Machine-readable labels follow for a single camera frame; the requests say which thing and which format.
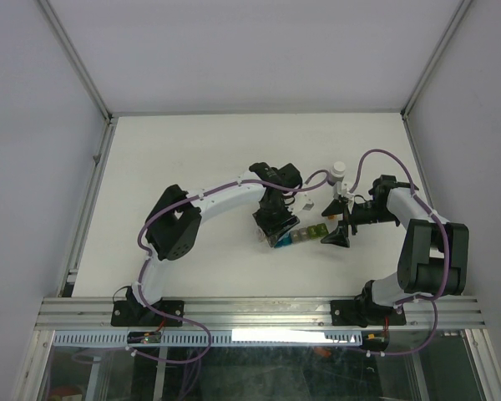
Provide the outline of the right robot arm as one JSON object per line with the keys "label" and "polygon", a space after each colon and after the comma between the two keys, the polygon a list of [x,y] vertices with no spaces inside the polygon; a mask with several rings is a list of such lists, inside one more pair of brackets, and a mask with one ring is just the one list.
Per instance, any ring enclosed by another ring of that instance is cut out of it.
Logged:
{"label": "right robot arm", "polygon": [[463,293],[469,230],[421,206],[417,192],[416,186],[382,175],[368,191],[370,200],[357,203],[339,195],[321,213],[340,218],[337,228],[321,239],[327,245],[348,248],[351,236],[364,225],[393,222],[406,230],[396,272],[368,281],[351,300],[331,302],[333,325],[403,325],[406,320],[399,311],[404,303]]}

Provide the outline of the clear pill bottle with capsules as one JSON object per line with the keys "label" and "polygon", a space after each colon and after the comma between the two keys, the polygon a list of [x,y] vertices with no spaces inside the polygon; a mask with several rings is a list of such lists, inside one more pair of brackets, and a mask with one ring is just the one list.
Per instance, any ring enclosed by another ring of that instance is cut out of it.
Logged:
{"label": "clear pill bottle with capsules", "polygon": [[256,240],[258,240],[258,242],[267,242],[267,235],[260,227],[256,227],[255,233]]}

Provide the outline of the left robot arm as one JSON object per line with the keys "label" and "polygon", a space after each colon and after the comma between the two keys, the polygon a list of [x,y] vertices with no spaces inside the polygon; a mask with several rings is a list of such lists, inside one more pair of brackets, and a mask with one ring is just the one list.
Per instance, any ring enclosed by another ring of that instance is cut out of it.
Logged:
{"label": "left robot arm", "polygon": [[258,162],[233,181],[218,187],[186,191],[167,187],[148,214],[137,243],[146,251],[139,278],[132,284],[129,315],[140,324],[152,323],[162,299],[161,284],[170,261],[191,251],[200,225],[239,206],[257,204],[252,216],[269,246],[274,247],[300,220],[286,205],[287,194],[302,187],[293,164],[281,168]]}

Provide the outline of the white pill bottle blue label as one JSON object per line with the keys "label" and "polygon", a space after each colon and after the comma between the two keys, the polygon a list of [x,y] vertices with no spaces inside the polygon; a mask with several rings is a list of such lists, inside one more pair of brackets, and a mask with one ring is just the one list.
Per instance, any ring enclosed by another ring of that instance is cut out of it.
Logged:
{"label": "white pill bottle blue label", "polygon": [[330,186],[342,187],[347,166],[342,161],[336,161],[329,169],[327,182]]}

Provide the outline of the multicolour weekly pill organizer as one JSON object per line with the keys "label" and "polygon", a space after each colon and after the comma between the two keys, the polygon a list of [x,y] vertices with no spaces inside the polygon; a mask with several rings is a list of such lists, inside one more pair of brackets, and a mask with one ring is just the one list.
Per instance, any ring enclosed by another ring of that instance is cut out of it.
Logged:
{"label": "multicolour weekly pill organizer", "polygon": [[325,223],[302,227],[289,231],[274,245],[274,247],[282,248],[285,246],[296,245],[307,241],[320,240],[328,234],[329,230]]}

